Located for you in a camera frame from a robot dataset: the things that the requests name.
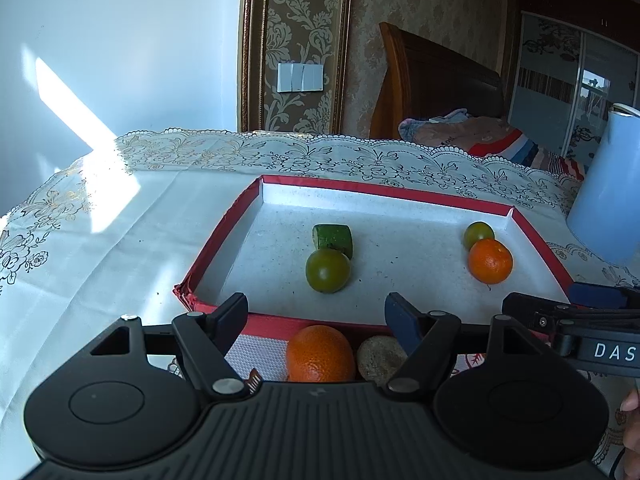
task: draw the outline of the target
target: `cut cucumber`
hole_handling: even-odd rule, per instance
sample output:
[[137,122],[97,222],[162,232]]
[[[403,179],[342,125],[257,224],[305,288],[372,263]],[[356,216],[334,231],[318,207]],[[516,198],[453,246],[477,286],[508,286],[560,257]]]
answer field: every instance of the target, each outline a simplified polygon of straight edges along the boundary
[[350,260],[353,257],[353,240],[348,225],[314,225],[312,235],[316,249],[335,249]]

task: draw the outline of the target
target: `large orange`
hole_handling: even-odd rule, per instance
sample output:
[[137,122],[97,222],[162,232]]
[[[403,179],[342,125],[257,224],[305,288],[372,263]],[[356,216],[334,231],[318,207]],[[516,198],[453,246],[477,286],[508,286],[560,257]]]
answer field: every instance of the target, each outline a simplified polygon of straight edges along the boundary
[[286,358],[289,381],[296,383],[338,383],[355,375],[347,338],[326,325],[308,326],[293,336]]
[[513,269],[513,257],[498,240],[478,240],[469,251],[469,272],[487,285],[503,282]]

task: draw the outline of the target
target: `floral tablecloth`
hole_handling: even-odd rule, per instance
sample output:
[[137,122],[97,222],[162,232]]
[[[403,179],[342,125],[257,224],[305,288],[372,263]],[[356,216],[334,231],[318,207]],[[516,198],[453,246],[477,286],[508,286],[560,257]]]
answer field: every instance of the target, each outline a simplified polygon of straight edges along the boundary
[[[181,313],[171,286],[184,276],[214,220],[265,173],[516,205],[574,280],[640,285],[637,256],[628,267],[609,265],[568,231],[566,215],[579,188],[570,176],[401,141],[132,132],[119,137],[113,149],[93,152],[55,174],[0,219],[0,463],[5,478],[17,478],[36,463],[21,418],[30,391],[123,312],[138,314],[147,324]],[[225,189],[216,188],[221,175]],[[476,364],[473,357],[468,364]],[[611,405],[609,429],[594,459],[608,474],[622,449],[625,415],[617,406],[632,383],[588,377]]]

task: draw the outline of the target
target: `brown cabinet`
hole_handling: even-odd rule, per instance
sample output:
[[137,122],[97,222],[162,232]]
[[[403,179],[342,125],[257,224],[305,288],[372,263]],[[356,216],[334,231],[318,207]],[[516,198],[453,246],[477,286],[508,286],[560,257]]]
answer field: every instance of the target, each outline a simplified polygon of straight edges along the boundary
[[640,4],[631,0],[520,0],[520,8],[640,51]]

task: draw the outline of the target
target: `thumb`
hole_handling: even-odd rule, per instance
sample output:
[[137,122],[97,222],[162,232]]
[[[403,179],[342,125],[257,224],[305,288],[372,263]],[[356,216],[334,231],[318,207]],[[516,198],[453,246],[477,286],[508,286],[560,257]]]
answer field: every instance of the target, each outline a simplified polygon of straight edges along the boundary
[[622,401],[622,404],[620,404],[620,411],[632,412],[633,410],[638,409],[638,407],[640,407],[640,397],[638,395],[638,390],[634,388],[629,392],[625,400]]

